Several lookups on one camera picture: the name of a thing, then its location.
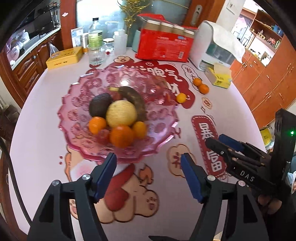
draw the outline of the pink glass bowl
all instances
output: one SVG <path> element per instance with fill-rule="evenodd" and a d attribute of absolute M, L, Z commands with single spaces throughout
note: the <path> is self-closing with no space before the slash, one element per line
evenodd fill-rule
<path fill-rule="evenodd" d="M 105 92 L 116 98 L 117 92 L 110 91 L 109 87 L 121 85 L 130 86 L 142 95 L 148 119 L 145 122 L 147 137 L 124 149 L 111 143 L 99 144 L 88 130 L 91 99 Z M 109 152 L 114 152 L 120 163 L 136 163 L 144 156 L 158 153 L 159 148 L 172 139 L 174 127 L 178 124 L 176 102 L 170 99 L 171 92 L 165 86 L 166 82 L 161 77 L 137 69 L 111 66 L 90 69 L 70 86 L 58 111 L 59 128 L 64 132 L 68 146 L 79 151 L 83 158 L 99 162 L 104 161 Z"/>

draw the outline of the metal screw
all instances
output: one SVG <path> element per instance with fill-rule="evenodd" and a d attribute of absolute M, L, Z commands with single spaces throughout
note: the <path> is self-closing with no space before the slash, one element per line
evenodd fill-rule
<path fill-rule="evenodd" d="M 54 180 L 54 181 L 52 181 L 52 185 L 53 186 L 57 186 L 59 184 L 59 180 Z"/>
<path fill-rule="evenodd" d="M 238 184 L 241 186 L 241 187 L 244 187 L 246 185 L 246 183 L 242 180 L 239 180 Z"/>
<path fill-rule="evenodd" d="M 84 175 L 82 176 L 82 179 L 83 179 L 83 180 L 88 180 L 88 179 L 90 179 L 90 178 L 91 178 L 90 174 L 84 174 Z"/>
<path fill-rule="evenodd" d="M 209 180 L 209 181 L 215 181 L 215 177 L 213 176 L 213 175 L 208 175 L 207 176 L 207 179 Z"/>

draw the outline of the orange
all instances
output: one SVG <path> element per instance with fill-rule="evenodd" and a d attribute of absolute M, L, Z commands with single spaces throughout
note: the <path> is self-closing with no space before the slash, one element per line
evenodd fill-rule
<path fill-rule="evenodd" d="M 106 120 L 102 117 L 95 116 L 89 121 L 89 131 L 93 135 L 97 135 L 100 130 L 106 128 Z"/>
<path fill-rule="evenodd" d="M 144 139 L 147 135 L 147 127 L 145 123 L 142 121 L 137 121 L 133 125 L 133 132 L 134 132 L 135 138 Z"/>
<path fill-rule="evenodd" d="M 209 91 L 210 91 L 210 88 L 207 86 L 207 85 L 205 85 L 205 84 L 201 84 L 199 87 L 198 87 L 198 90 L 200 91 L 200 93 L 202 93 L 202 94 L 207 94 L 207 93 L 209 93 Z"/>
<path fill-rule="evenodd" d="M 200 85 L 202 85 L 202 80 L 200 78 L 195 78 L 193 80 L 193 84 L 197 87 L 199 87 Z"/>
<path fill-rule="evenodd" d="M 184 93 L 180 93 L 177 95 L 176 97 L 176 101 L 180 104 L 184 103 L 186 101 L 187 95 L 185 95 Z"/>
<path fill-rule="evenodd" d="M 134 133 L 128 126 L 117 126 L 110 133 L 110 142 L 118 147 L 125 148 L 133 143 Z"/>

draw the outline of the white plastic bag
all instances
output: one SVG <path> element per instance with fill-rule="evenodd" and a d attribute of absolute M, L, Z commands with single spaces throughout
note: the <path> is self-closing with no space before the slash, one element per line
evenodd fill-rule
<path fill-rule="evenodd" d="M 52 56 L 54 53 L 58 52 L 59 50 L 56 48 L 56 46 L 54 46 L 53 44 L 49 44 L 49 48 L 50 48 L 50 56 Z"/>

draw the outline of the table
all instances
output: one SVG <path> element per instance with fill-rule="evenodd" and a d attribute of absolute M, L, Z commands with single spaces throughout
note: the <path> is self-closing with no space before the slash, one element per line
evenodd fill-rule
<path fill-rule="evenodd" d="M 190 100 L 176 109 L 180 122 L 175 127 L 174 138 L 163 145 L 158 154 L 145 157 L 138 164 L 119 164 L 110 189 L 104 200 L 96 205 L 96 210 L 101 222 L 105 223 L 102 226 L 110 241 L 148 241 L 148 235 L 188 240 L 202 205 L 192 198 L 182 177 L 178 164 L 180 155 L 191 153 L 196 163 L 208 172 L 218 170 L 216 173 L 220 173 L 220 179 L 235 183 L 234 177 L 221 173 L 225 168 L 218 164 L 221 157 L 200 149 L 198 135 L 202 140 L 203 134 L 209 134 L 205 123 L 210 126 L 212 135 L 223 133 L 265 150 L 263 140 L 251 111 L 233 84 L 229 89 L 211 85 L 204 72 L 190 62 L 159 62 L 156 66 L 153 61 L 142 61 L 137 64 L 139 60 L 134 54 L 131 49 L 125 54 L 130 58 L 116 58 L 111 54 L 101 68 L 115 60 L 119 64 L 128 63 L 129 67 L 138 66 L 152 74 L 164 75 L 168 82 L 170 79 L 168 87 L 173 93 L 185 92 Z M 59 179 L 63 183 L 76 180 L 96 166 L 95 162 L 84 160 L 78 152 L 67 149 L 64 134 L 58 129 L 57 111 L 62 104 L 61 97 L 67 93 L 70 84 L 88 69 L 88 57 L 83 56 L 77 64 L 46 70 L 21 111 L 10 155 L 20 193 L 31 218 L 53 180 Z M 210 87 L 208 94 L 202 95 L 191 84 L 195 75 Z M 28 233 L 29 225 L 12 185 L 9 185 L 9 190 L 17 223 L 22 231 Z M 70 209 L 76 240 L 83 240 L 75 218 L 74 201 L 71 201 Z M 217 233 L 223 229 L 225 215 L 226 202 L 223 202 Z"/>

